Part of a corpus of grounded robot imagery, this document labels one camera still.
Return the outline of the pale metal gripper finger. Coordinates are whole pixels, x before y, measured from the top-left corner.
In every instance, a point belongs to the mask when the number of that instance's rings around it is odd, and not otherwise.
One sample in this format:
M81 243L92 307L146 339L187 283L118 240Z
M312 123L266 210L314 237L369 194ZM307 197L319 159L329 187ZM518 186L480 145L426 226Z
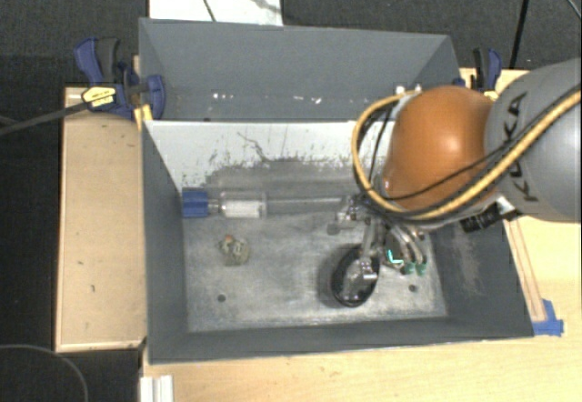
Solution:
M360 303L363 289L363 275L360 266L350 266L344 275L341 286L341 299L345 303Z
M368 287L374 287L379 277L380 263L377 257L364 257L361 260L362 280Z

